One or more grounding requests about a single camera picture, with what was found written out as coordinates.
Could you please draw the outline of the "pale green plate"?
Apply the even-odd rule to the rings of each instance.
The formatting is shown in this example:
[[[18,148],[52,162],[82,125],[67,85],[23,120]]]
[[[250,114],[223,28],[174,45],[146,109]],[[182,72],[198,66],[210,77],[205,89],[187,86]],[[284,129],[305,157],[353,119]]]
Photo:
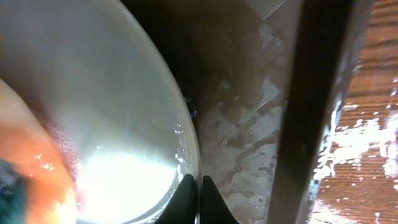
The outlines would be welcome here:
[[[200,156],[187,106],[120,1],[1,1],[1,78],[68,157],[78,223],[155,223],[175,198],[195,221]]]

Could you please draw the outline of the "green and yellow sponge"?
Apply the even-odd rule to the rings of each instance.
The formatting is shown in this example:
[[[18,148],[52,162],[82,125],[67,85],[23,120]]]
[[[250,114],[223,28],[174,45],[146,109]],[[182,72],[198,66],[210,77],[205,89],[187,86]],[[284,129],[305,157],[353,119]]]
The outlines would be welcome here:
[[[46,130],[1,83],[1,223],[75,223],[75,183]]]

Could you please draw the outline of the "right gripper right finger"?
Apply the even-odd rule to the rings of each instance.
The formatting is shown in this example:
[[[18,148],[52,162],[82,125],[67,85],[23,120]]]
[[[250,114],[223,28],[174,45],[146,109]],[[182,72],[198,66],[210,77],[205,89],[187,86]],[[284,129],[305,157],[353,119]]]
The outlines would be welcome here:
[[[209,175],[204,175],[202,180],[200,224],[239,224]]]

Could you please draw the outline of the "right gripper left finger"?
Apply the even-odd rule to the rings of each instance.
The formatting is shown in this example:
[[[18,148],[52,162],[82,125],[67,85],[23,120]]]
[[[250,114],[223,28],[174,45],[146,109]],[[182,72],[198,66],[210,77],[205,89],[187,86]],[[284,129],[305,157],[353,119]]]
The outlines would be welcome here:
[[[197,183],[187,174],[178,185],[155,224],[194,224],[197,213]]]

